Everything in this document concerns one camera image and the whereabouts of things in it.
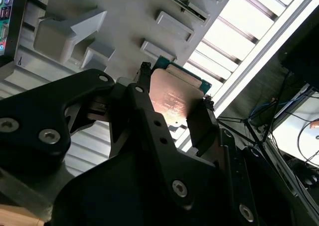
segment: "wooden surface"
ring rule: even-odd
[[[44,222],[35,218],[27,210],[0,205],[0,226],[43,226]]]

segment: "blue cable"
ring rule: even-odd
[[[304,95],[305,93],[301,94],[300,96],[298,96],[296,99],[294,100],[289,100],[289,101],[286,101],[286,102],[283,102],[283,103],[279,103],[279,105],[286,105],[287,103],[289,102],[294,102],[294,101],[297,101],[297,100],[300,100]],[[257,111],[259,110],[260,108],[263,108],[264,106],[268,106],[268,105],[271,105],[272,103],[266,103],[266,104],[263,104],[263,105],[260,105],[260,106],[257,106],[255,109],[253,109],[253,111],[250,113],[248,119],[250,119],[250,117]]]

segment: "computer monitor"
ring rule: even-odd
[[[0,80],[13,72],[26,1],[0,0]]]

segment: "black mechanical bracket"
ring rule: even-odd
[[[94,122],[87,118],[88,102],[113,86],[111,77],[92,69],[2,100],[0,166],[26,174],[56,170],[70,133]]]

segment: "monitor screen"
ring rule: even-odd
[[[4,55],[13,0],[0,0],[0,56]]]

